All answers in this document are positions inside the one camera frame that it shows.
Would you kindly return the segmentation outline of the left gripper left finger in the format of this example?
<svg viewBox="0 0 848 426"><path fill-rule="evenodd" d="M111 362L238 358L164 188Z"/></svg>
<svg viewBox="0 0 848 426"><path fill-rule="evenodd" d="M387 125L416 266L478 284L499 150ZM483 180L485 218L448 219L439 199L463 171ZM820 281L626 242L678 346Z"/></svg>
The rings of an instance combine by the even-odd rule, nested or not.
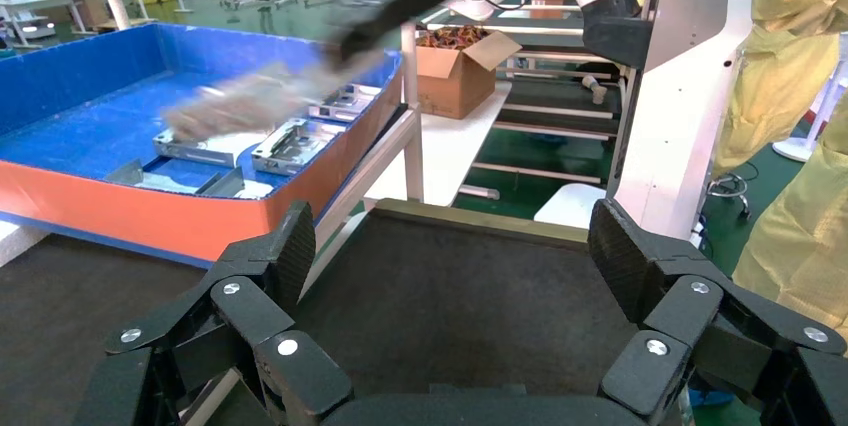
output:
<svg viewBox="0 0 848 426"><path fill-rule="evenodd" d="M352 394L349 378L294 312L317 251L311 206L228 245L201 280L109 336L77 425L187 425L228 373L275 425L317 425Z"/></svg>

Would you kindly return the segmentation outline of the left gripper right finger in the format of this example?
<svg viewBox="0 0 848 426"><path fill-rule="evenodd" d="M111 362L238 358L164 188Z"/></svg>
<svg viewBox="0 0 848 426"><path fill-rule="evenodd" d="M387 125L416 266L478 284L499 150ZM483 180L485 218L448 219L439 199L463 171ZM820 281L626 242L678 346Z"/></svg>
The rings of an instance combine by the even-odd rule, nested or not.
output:
<svg viewBox="0 0 848 426"><path fill-rule="evenodd" d="M601 397L657 425L698 376L764 425L846 423L847 345L833 329L736 285L690 242L642 229L615 200L594 204L587 244L637 327Z"/></svg>

